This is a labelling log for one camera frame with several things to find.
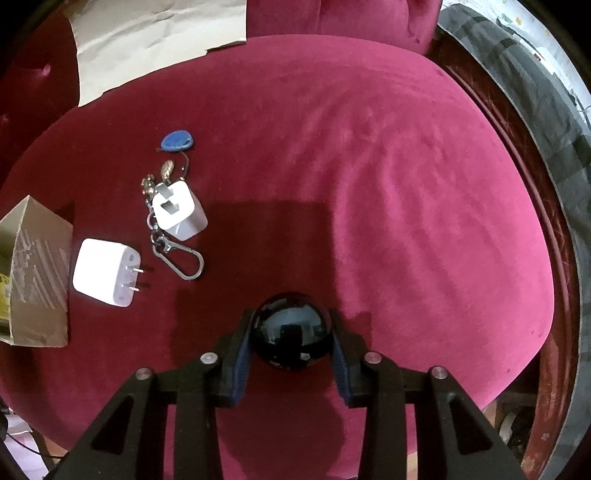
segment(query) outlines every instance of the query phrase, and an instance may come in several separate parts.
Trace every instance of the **metal screw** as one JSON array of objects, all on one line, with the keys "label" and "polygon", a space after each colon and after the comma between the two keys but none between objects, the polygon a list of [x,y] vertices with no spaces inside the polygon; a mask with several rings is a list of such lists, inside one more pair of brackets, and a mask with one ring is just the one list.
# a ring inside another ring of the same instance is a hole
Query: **metal screw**
[{"label": "metal screw", "polygon": [[444,378],[447,378],[447,370],[443,367],[433,367],[431,369],[431,375],[438,380],[443,380]]},{"label": "metal screw", "polygon": [[204,353],[201,356],[201,362],[206,365],[213,365],[217,362],[217,355],[213,352]]},{"label": "metal screw", "polygon": [[382,356],[377,352],[367,352],[363,357],[369,364],[376,365],[382,361]]},{"label": "metal screw", "polygon": [[137,378],[138,380],[147,380],[152,376],[153,373],[154,372],[152,372],[151,368],[148,368],[148,367],[138,368],[135,371],[135,378]]}]

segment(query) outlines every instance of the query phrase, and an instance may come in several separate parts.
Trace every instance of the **cardboard box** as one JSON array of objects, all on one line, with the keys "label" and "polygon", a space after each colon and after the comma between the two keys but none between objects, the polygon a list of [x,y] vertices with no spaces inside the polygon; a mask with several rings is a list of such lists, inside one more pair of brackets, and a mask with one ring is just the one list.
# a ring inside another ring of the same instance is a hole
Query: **cardboard box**
[{"label": "cardboard box", "polygon": [[1,341],[67,345],[72,232],[70,223],[30,195],[0,220]]}]

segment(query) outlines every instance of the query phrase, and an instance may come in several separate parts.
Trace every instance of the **plaid fabric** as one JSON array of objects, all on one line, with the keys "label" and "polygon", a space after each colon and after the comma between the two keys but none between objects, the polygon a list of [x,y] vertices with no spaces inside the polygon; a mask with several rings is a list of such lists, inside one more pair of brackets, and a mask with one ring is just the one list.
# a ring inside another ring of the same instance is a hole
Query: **plaid fabric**
[{"label": "plaid fabric", "polygon": [[569,412],[541,480],[558,476],[591,423],[591,135],[564,86],[494,22],[463,5],[439,26],[485,68],[521,115],[554,182],[569,224],[580,286],[580,346]]}]

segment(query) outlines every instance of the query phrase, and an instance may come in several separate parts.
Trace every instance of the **blue key fob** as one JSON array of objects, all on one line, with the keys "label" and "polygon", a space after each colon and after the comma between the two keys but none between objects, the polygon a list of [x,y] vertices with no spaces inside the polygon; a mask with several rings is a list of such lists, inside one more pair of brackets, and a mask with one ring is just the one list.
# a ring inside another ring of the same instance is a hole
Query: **blue key fob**
[{"label": "blue key fob", "polygon": [[164,137],[160,148],[165,152],[180,152],[193,146],[193,137],[186,130],[177,130]]}]

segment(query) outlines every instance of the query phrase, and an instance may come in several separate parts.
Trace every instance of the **gold key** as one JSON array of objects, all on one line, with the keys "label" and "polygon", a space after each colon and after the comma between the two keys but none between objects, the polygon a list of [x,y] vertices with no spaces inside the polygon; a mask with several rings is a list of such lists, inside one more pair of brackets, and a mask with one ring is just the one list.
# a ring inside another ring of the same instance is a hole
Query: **gold key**
[{"label": "gold key", "polygon": [[150,199],[150,202],[156,195],[156,183],[155,183],[154,175],[150,174],[147,175],[146,178],[142,180],[142,193]]},{"label": "gold key", "polygon": [[167,160],[162,165],[160,169],[160,176],[162,177],[163,183],[168,187],[171,184],[170,176],[174,170],[174,162],[172,160]]}]

